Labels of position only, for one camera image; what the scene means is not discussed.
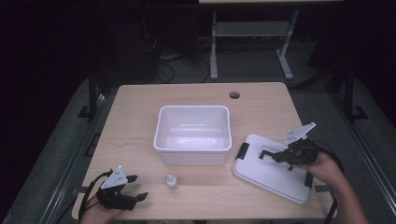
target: wooden table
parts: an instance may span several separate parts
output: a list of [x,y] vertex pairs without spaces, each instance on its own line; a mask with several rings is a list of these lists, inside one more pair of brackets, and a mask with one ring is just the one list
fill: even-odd
[[[238,99],[229,96],[240,94]],[[224,166],[166,166],[153,147],[160,108],[164,105],[225,105],[230,110],[233,146]],[[291,203],[233,174],[240,145],[255,133],[283,142],[286,130],[299,127],[296,109],[283,83],[210,83],[133,85],[120,87],[108,115],[83,186],[99,174],[122,165],[126,175],[138,175],[122,191],[148,192],[123,220],[320,218],[330,210],[328,192],[312,188],[309,203]],[[166,177],[175,175],[178,189],[170,191]],[[83,194],[73,209],[78,209]]]

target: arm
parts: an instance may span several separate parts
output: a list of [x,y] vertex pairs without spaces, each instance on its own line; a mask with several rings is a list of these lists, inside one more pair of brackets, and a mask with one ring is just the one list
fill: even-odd
[[95,196],[87,201],[86,211],[81,219],[81,224],[106,224],[113,217],[119,215],[123,210],[120,209],[106,209]]
[[319,152],[317,160],[301,166],[320,181],[327,183],[335,194],[341,223],[369,223],[361,204],[337,163],[327,154]]

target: gray floor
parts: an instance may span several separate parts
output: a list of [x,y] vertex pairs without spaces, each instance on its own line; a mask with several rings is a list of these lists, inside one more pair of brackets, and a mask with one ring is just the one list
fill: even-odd
[[[293,86],[317,73],[306,65],[314,46],[312,42],[290,45],[287,58],[295,75],[293,81],[286,81],[283,77],[272,45],[260,49],[245,48],[234,54],[219,54],[217,82],[279,81]],[[201,57],[208,62],[207,53]],[[208,71],[205,63],[189,59],[176,60],[168,65],[175,69],[171,83],[197,83]],[[395,129],[358,81],[355,82],[354,104],[360,105],[369,119],[350,124],[339,106],[342,92],[336,95],[327,93],[324,90],[327,80],[324,78],[302,91],[290,91],[302,123],[314,121],[317,124],[308,137],[325,142],[340,157],[346,167],[346,177],[372,223],[396,223],[396,216],[373,175],[371,164],[364,159],[361,143],[356,140],[359,138],[356,135],[358,132],[389,183],[396,186],[393,174],[396,170]],[[88,105],[88,82],[81,83],[13,204],[10,223],[55,223],[63,211],[66,213],[60,223],[78,223],[71,218],[71,210],[66,210],[67,205],[76,198],[76,189],[80,187],[91,160],[84,154],[93,136],[102,131],[116,92],[115,89],[106,99],[101,98],[95,120],[88,122],[78,118],[80,109]],[[272,223],[290,224],[297,221],[313,224],[323,220],[273,220]]]

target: black cable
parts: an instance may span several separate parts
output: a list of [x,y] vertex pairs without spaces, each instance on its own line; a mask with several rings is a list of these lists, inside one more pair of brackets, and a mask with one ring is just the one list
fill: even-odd
[[216,50],[216,53],[218,53],[218,54],[236,54],[236,53],[246,50],[246,47],[244,48],[244,47],[242,47],[242,44],[238,43],[241,41],[230,40],[230,39],[227,39],[227,40],[219,39],[219,41],[217,41],[217,42],[219,43],[219,45],[217,46],[217,50]]
[[[330,156],[335,163],[337,163],[338,167],[340,168],[341,172],[344,174],[344,165],[343,163],[341,163],[341,161],[338,159],[338,157],[335,155],[334,151],[327,146],[326,144],[319,142],[319,141],[315,141],[314,143],[320,143],[323,146],[325,146],[327,149],[323,148],[323,147],[317,147],[317,149],[323,153],[326,153],[328,156]],[[327,214],[327,216],[324,219],[323,224],[329,224],[332,221],[332,216],[334,216],[335,213],[335,209],[337,208],[337,200],[334,198],[332,201],[332,207],[330,208],[329,213]]]
[[101,175],[97,176],[97,177],[91,182],[91,184],[88,186],[87,191],[86,191],[85,194],[84,194],[84,198],[82,198],[81,206],[79,207],[79,210],[78,210],[78,221],[81,221],[82,216],[84,215],[84,212],[86,211],[86,209],[85,209],[85,204],[86,204],[87,201],[88,201],[88,197],[90,196],[91,191],[92,191],[93,187],[94,187],[95,184],[96,184],[96,181],[98,181],[100,178],[102,178],[102,177],[104,177],[104,176],[109,177],[112,173],[113,173],[112,170],[110,170],[109,172],[106,172],[106,173],[102,173]]
[[[161,69],[163,70],[163,75],[167,78],[167,80],[166,80],[165,82],[163,82],[163,79],[161,78],[161,73],[160,73],[160,74],[159,74],[159,76],[160,76],[160,82],[161,82],[162,84],[169,84],[169,83],[173,80],[173,78],[175,77],[175,69],[173,69],[173,67],[171,67],[170,65],[164,64],[164,63],[160,63],[159,66],[160,66]],[[168,77],[168,76],[166,75],[166,72],[165,72],[165,70],[163,69],[164,67],[167,67],[167,68],[169,68],[169,69],[171,70],[171,72],[172,72],[171,77]]]
[[203,63],[206,65],[206,67],[207,67],[207,73],[206,73],[206,76],[204,77],[204,79],[200,81],[200,83],[204,83],[204,82],[207,80],[207,78],[210,76],[210,65],[209,65],[209,63],[208,63],[206,60],[204,60],[204,59],[202,59],[202,58],[200,58],[200,57],[198,57],[198,56],[179,55],[178,57],[175,57],[175,58],[172,58],[172,59],[162,60],[162,62],[159,64],[159,65],[161,65],[161,66],[166,66],[166,67],[168,67],[168,68],[171,69],[171,71],[172,71],[172,76],[171,76],[171,78],[168,78],[168,80],[167,80],[166,82],[164,82],[164,84],[170,83],[170,81],[175,77],[175,70],[174,70],[170,65],[168,65],[167,63],[170,63],[170,62],[173,62],[173,61],[176,61],[176,60],[181,60],[181,59],[193,59],[193,60],[198,60],[198,61],[203,62]]
[[99,204],[99,202],[94,203],[93,205],[87,207],[86,209],[84,209],[84,212],[86,212],[88,209],[94,207],[95,205]]

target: dark background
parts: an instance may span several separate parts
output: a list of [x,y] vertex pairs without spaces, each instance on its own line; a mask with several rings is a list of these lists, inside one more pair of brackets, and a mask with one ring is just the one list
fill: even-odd
[[[376,1],[348,2],[335,11],[307,8],[300,13],[293,38],[320,37],[310,65],[325,70],[336,63],[349,64],[395,124],[396,21],[390,9]],[[143,33],[189,53],[194,52],[191,43],[196,36],[210,35],[210,11],[156,11],[154,15],[153,23],[145,27],[142,18],[147,12],[101,9],[93,0],[0,3],[0,220],[84,79],[95,73],[102,91],[121,83],[149,82],[156,75],[155,58],[145,51]]]

